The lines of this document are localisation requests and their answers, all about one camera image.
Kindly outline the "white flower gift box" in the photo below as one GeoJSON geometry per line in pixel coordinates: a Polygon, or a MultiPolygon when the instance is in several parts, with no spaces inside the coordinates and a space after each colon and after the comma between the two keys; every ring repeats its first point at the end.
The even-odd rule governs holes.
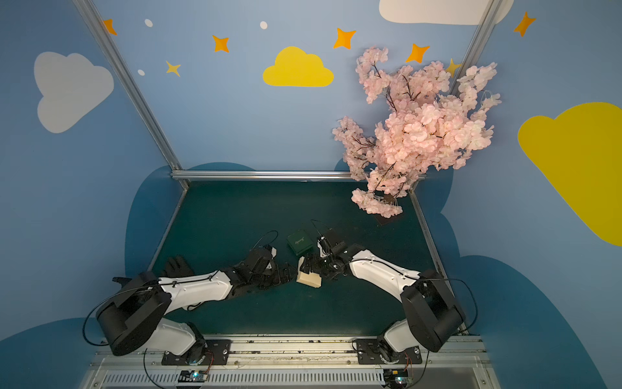
{"type": "Polygon", "coordinates": [[[309,287],[320,288],[322,286],[322,278],[319,274],[315,272],[303,272],[302,267],[304,261],[304,257],[299,258],[296,282],[302,285],[307,285],[309,287]]]}

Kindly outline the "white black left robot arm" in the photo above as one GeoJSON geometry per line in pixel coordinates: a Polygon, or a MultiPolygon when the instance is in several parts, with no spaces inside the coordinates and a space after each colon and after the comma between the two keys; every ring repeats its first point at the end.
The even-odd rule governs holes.
{"type": "Polygon", "coordinates": [[[207,340],[191,323],[167,319],[167,314],[189,310],[208,301],[226,301],[284,285],[293,267],[280,265],[270,245],[252,249],[239,264],[193,275],[181,257],[170,259],[162,276],[143,272],[121,281],[121,290],[101,304],[96,313],[113,355],[145,349],[163,351],[177,365],[202,365],[213,357],[207,340]]]}

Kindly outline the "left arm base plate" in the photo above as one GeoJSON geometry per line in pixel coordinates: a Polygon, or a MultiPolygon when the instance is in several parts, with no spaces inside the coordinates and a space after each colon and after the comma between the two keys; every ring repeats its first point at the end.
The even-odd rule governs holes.
{"type": "Polygon", "coordinates": [[[232,341],[229,339],[198,340],[182,355],[166,352],[163,366],[224,366],[232,341]]]}

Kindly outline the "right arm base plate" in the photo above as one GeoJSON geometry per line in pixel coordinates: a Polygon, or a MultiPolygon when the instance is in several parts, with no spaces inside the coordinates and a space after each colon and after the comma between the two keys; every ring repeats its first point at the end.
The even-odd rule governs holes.
{"type": "Polygon", "coordinates": [[[420,365],[423,363],[418,346],[397,352],[385,340],[359,338],[352,342],[360,365],[420,365]]]}

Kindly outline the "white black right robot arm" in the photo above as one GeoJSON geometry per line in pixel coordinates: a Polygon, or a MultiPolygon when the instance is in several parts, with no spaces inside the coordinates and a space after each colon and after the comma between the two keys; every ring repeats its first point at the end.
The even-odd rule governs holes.
{"type": "Polygon", "coordinates": [[[317,251],[299,258],[296,281],[318,288],[324,280],[353,276],[397,299],[405,319],[392,324],[379,343],[392,353],[421,346],[438,352],[466,321],[449,280],[432,269],[424,272],[400,267],[361,245],[348,245],[334,230],[317,238],[317,251]]]}

